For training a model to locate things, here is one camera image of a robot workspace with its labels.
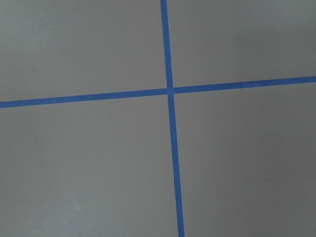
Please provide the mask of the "blue tape strip crosswise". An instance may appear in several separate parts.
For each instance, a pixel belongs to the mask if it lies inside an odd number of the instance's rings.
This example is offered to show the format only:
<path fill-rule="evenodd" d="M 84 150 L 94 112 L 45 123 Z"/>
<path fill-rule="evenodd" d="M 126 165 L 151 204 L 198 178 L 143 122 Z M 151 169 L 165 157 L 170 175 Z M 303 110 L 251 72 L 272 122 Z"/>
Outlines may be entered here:
<path fill-rule="evenodd" d="M 288 78 L 288 79 L 255 80 L 255 81 L 175 87 L 173 89 L 173 92 L 175 94 L 183 94 L 183 93 L 218 91 L 218 90 L 229 90 L 229 89 L 314 83 L 315 81 L 316 81 L 315 76 Z M 15 101 L 2 101 L 0 103 L 0 107 L 1 108 L 15 108 L 15 107 L 64 104 L 64 103 L 75 103 L 75 102 L 86 102 L 86 101 L 97 101 L 97 100 L 158 96 L 158 95 L 167 95 L 167 94 L 168 94 L 168 89 L 166 88 L 146 89 L 146 90 L 136 90 L 136 91 L 123 91 L 123 92 L 110 92 L 110 93 L 99 93 L 99 94 L 15 100 Z"/>

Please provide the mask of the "blue tape strip lengthwise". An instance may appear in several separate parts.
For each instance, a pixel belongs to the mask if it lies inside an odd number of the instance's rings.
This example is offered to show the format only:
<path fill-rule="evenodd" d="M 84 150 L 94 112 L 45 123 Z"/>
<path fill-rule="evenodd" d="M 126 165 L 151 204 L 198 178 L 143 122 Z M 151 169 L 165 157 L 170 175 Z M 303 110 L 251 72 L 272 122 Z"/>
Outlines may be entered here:
<path fill-rule="evenodd" d="M 160 1 L 178 236 L 185 236 L 167 1 Z"/>

